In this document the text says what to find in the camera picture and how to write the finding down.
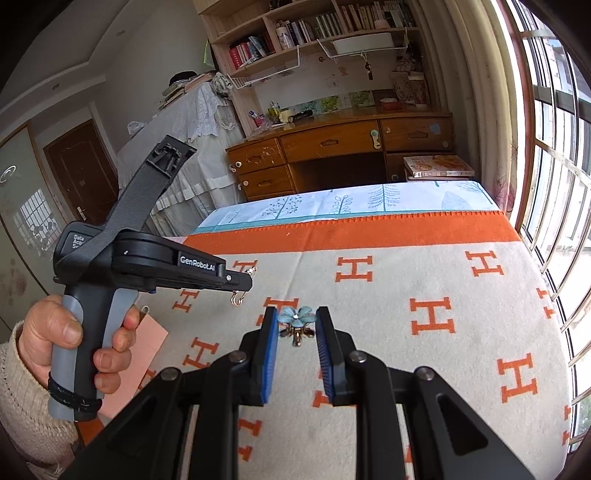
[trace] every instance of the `window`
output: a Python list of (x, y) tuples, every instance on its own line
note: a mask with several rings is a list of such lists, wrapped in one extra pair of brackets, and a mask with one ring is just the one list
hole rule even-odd
[(535, 99), (532, 181), (518, 228), (560, 314), (575, 450), (591, 427), (591, 88), (560, 39), (519, 0), (507, 1)]
[(53, 251), (53, 244), (59, 238), (61, 229), (41, 190), (37, 190), (14, 214), (18, 231), (30, 248), (37, 250), (40, 257)]

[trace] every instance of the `wrist strap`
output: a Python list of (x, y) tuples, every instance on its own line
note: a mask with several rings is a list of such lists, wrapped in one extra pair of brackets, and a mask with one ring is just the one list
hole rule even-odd
[(74, 411), (82, 413), (96, 413), (102, 407), (103, 401), (100, 399), (88, 399), (81, 397), (80, 395), (71, 392), (61, 385), (58, 385), (55, 380), (51, 377), (49, 372), (49, 382), (47, 383), (47, 389), (49, 394), (55, 398), (59, 403), (70, 407)]

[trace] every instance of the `white curtain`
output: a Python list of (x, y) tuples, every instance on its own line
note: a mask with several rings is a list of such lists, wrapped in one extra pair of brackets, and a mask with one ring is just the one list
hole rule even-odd
[(431, 56), (438, 57), (440, 96), (454, 115), (457, 153), (509, 215), (517, 189), (517, 95), (496, 0), (413, 1), (433, 36)]

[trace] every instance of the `white storage box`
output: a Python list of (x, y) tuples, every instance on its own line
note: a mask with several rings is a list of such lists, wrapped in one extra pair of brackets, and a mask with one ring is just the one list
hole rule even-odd
[(358, 51), (377, 50), (379, 48), (393, 48), (392, 35), (386, 32), (371, 33), (358, 37), (343, 38), (333, 42), (338, 55), (355, 53)]

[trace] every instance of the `metal screw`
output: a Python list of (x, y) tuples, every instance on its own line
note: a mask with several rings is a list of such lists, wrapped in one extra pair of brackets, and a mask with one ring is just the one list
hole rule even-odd
[(349, 358), (352, 362), (355, 362), (356, 364), (362, 364), (368, 359), (368, 356), (365, 352), (362, 352), (361, 350), (353, 350), (349, 354)]
[(172, 382), (172, 380), (176, 380), (178, 377), (178, 370), (173, 367), (165, 368), (160, 372), (160, 377), (165, 382)]
[(429, 381), (435, 378), (435, 372), (429, 367), (419, 367), (415, 370), (415, 373), (421, 380)]
[(246, 361), (248, 355), (242, 350), (234, 350), (233, 352), (230, 352), (229, 358), (233, 364), (241, 364)]

